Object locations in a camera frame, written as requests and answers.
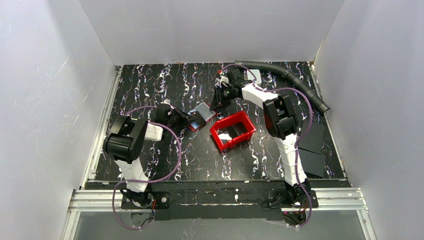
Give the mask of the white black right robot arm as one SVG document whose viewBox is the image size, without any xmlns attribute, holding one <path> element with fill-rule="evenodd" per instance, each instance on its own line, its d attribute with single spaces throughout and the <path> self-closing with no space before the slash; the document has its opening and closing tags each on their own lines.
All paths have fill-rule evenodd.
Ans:
<svg viewBox="0 0 424 240">
<path fill-rule="evenodd" d="M 215 79 L 217 84 L 209 105 L 210 110 L 218 111 L 226 108 L 231 104 L 231 100 L 237 98 L 261 108 L 267 132 L 276 142 L 283 161 L 285 182 L 291 187 L 304 183 L 307 176 L 296 146 L 299 120 L 290 97 L 283 97 L 260 88 L 254 80 L 245 79 L 239 69 L 227 73 L 219 71 Z"/>
</svg>

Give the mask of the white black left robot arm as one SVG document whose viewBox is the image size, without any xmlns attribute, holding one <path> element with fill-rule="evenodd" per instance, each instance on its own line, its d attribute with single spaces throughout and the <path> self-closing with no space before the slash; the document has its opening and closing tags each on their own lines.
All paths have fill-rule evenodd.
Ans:
<svg viewBox="0 0 424 240">
<path fill-rule="evenodd" d="M 128 114 L 118 115 L 103 143 L 103 151 L 120 168 L 130 193 L 144 193 L 151 183 L 140 160 L 144 141 L 164 140 L 165 130 L 176 137 L 175 129 L 183 130 L 197 120 L 194 114 L 183 112 L 168 99 L 150 108 L 155 110 L 153 122 L 132 119 Z"/>
</svg>

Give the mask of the red plastic bin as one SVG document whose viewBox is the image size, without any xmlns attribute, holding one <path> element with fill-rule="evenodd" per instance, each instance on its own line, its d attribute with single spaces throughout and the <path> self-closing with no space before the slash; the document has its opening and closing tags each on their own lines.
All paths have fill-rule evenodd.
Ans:
<svg viewBox="0 0 424 240">
<path fill-rule="evenodd" d="M 220 152 L 249 141 L 257 131 L 245 111 L 239 111 L 218 120 L 210 129 L 210 134 Z"/>
</svg>

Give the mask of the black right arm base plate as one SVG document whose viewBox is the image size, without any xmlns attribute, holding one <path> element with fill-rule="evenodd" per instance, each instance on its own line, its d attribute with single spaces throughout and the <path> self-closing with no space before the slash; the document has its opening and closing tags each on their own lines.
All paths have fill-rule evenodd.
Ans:
<svg viewBox="0 0 424 240">
<path fill-rule="evenodd" d="M 270 190 L 266 192 L 262 206 L 270 209 L 294 209 L 295 211 L 305 211 L 310 207 L 309 200 L 304 193 L 295 198 L 290 192 L 285 190 Z"/>
</svg>

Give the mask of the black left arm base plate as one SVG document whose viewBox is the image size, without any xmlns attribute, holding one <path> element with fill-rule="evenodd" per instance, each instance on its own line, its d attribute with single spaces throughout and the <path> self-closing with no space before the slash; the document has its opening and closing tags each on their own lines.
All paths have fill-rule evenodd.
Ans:
<svg viewBox="0 0 424 240">
<path fill-rule="evenodd" d="M 134 192 L 123 188 L 119 191 L 122 194 L 121 208 L 126 210 L 168 209 L 170 206 L 170 194 L 164 191 Z"/>
</svg>

